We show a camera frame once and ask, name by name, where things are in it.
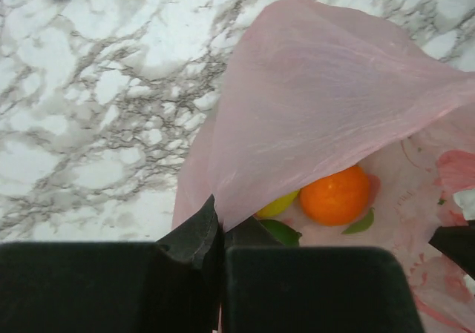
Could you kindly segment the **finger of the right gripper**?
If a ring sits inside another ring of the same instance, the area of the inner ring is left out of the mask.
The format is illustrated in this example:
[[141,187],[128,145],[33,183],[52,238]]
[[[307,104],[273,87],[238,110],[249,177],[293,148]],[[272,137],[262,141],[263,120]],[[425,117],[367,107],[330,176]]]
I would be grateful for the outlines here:
[[429,244],[474,277],[474,225],[438,227]]

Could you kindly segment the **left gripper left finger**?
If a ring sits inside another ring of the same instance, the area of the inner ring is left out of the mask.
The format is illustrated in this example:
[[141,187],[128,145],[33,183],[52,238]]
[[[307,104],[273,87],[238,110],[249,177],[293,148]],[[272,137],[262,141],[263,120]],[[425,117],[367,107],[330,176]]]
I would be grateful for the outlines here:
[[1,245],[3,332],[212,332],[223,232],[213,199],[155,242]]

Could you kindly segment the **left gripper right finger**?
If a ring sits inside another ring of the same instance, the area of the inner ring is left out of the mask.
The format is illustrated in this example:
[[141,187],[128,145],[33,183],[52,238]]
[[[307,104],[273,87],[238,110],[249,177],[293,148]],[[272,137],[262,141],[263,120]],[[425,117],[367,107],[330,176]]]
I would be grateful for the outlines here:
[[423,332],[397,259],[373,247],[287,247],[256,219],[226,234],[223,332]]

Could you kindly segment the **pink plastic bag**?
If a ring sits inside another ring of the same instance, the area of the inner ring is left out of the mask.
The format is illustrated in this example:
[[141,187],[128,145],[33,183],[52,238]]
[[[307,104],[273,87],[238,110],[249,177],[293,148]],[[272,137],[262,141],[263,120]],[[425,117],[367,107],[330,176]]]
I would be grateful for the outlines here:
[[443,64],[397,25],[316,0],[280,0],[244,33],[217,110],[177,181],[173,226],[215,198],[227,229],[273,200],[360,165],[373,224],[357,234],[281,219],[303,245],[374,245],[407,275],[428,332],[472,332],[465,271],[430,247],[474,212],[474,74]]

